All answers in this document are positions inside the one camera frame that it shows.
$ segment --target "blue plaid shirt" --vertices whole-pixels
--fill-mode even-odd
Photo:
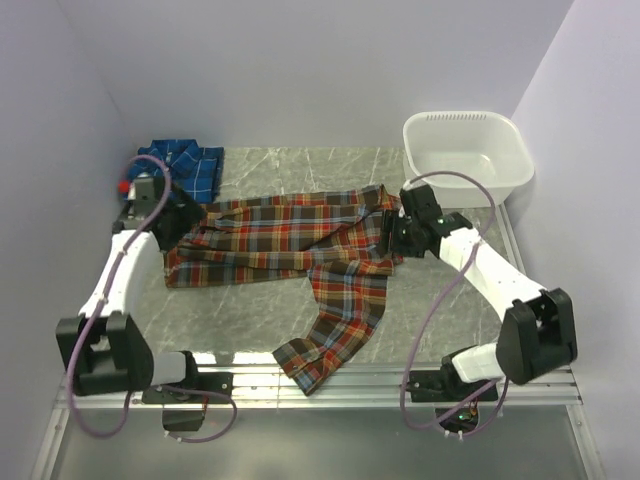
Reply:
[[[154,140],[138,154],[157,157],[169,166],[173,183],[179,185],[198,203],[213,203],[218,196],[224,149],[222,147],[199,147],[192,139]],[[127,174],[132,182],[142,173],[161,177],[160,168],[148,160],[137,161]]]

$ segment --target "marble tabletop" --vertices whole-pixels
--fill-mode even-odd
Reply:
[[[401,148],[227,149],[220,199],[336,191],[383,183],[397,194],[404,182]],[[462,213],[476,226],[489,210]],[[506,258],[496,223],[487,241]],[[387,307],[354,363],[405,362],[416,329],[454,271],[433,257],[406,259],[389,279]],[[318,307],[306,278],[258,284],[168,289],[162,258],[150,271],[135,312],[152,349],[215,355],[220,364],[274,363],[271,351],[304,337]],[[466,281],[445,300],[421,343],[418,361],[439,361],[460,348],[494,341],[500,321]]]

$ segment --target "white bin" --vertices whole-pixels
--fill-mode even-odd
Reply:
[[[425,112],[404,124],[407,180],[436,170],[464,173],[487,187],[496,205],[533,177],[533,162],[516,126],[491,112]],[[489,202],[464,179],[425,179],[444,208],[485,207]]]

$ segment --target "white wall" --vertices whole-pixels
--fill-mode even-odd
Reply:
[[[640,3],[576,0],[514,115],[536,179],[509,202],[528,273],[574,300],[575,375],[609,478],[640,455]]]
[[[139,143],[400,145],[511,115],[571,0],[59,0]]]
[[[53,0],[0,0],[0,465],[27,478],[62,375],[54,331],[108,253],[133,144]]]

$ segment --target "plaid shirt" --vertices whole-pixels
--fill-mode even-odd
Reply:
[[[169,166],[171,179],[198,203],[212,203],[218,196],[224,149],[199,147],[195,140],[154,140],[138,154],[159,158]],[[137,161],[127,173],[132,182],[141,173],[162,176],[160,168],[147,160]]]
[[[371,338],[387,277],[401,259],[380,256],[384,186],[205,205],[207,217],[165,256],[169,287],[308,276],[320,313],[311,332],[273,352],[309,395]]]

